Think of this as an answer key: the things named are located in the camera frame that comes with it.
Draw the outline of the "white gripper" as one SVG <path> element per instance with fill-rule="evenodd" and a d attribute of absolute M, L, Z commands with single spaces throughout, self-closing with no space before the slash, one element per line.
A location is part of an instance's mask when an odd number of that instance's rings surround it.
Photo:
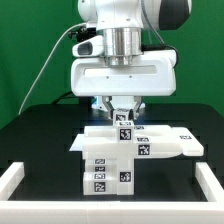
<path fill-rule="evenodd" d="M 174 50 L 146 51 L 129 66 L 109 67 L 103 58 L 76 59 L 71 68 L 71 89 L 76 96 L 103 96 L 113 119 L 111 96 L 134 96 L 131 118 L 136 120 L 141 96 L 169 96 L 176 90 Z"/>

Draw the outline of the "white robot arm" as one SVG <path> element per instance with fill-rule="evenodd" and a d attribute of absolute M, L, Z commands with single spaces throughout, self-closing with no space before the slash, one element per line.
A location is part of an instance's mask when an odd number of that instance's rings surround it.
<path fill-rule="evenodd" d="M 178 29 L 191 9 L 192 0 L 79 0 L 84 28 L 93 34 L 72 49 L 72 92 L 97 97 L 114 121 L 136 117 L 144 96 L 171 95 L 177 50 L 144 46 L 141 34 Z"/>

